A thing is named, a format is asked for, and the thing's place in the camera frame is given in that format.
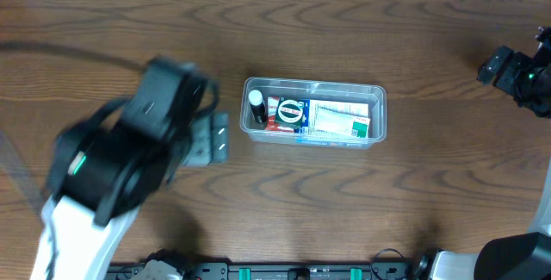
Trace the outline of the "green Zam-Buk box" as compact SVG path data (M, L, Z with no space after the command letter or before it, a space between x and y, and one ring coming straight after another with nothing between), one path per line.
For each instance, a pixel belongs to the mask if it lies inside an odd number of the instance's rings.
M279 98L276 108L275 123L298 129L305 119L304 109L304 102L282 96Z

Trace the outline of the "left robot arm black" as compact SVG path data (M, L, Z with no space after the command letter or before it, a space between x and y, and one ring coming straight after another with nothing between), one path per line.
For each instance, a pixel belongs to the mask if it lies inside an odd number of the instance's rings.
M136 93L56 140L34 279L102 279L147 197L183 166L227 160L220 87L191 63L152 59Z

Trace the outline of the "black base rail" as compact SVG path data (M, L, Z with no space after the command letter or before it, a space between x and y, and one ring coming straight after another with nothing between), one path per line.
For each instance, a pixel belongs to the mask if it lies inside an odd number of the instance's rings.
M169 250L154 252L137 263L112 263L107 279L182 280L400 280L421 279L406 258L373 262L234 263L227 258L186 258Z

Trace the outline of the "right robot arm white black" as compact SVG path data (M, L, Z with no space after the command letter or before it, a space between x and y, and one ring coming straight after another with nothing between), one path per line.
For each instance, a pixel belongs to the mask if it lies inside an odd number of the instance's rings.
M550 118L550 28L538 28L533 56L501 46L478 70L477 80L511 96L520 108ZM411 279L549 279L550 176L528 232L489 241L478 253L434 250L424 254Z

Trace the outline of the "blue medicine box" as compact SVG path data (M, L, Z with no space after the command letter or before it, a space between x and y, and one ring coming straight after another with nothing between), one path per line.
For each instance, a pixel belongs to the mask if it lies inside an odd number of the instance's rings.
M304 99L302 124L297 134L332 139L367 139L371 122L366 103Z

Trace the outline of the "dark bottle white cap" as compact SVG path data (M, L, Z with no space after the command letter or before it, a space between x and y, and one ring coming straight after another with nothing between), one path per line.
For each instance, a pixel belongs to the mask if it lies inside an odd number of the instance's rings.
M248 100L254 120L257 123L265 123L268 120L268 116L262 92L259 90L251 90L248 93Z

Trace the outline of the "clear plastic container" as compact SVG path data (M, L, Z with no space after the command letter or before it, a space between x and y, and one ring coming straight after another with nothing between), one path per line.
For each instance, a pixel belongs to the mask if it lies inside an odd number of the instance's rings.
M367 139L332 139L286 132L267 131L265 123L257 123L251 113L248 93L259 90L267 109L269 96L304 99L366 103L369 105L371 122ZM250 138L258 142L288 145L310 145L367 149L383 141L387 135L387 93L377 85L346 84L283 78L249 78L245 82L241 103L240 127Z

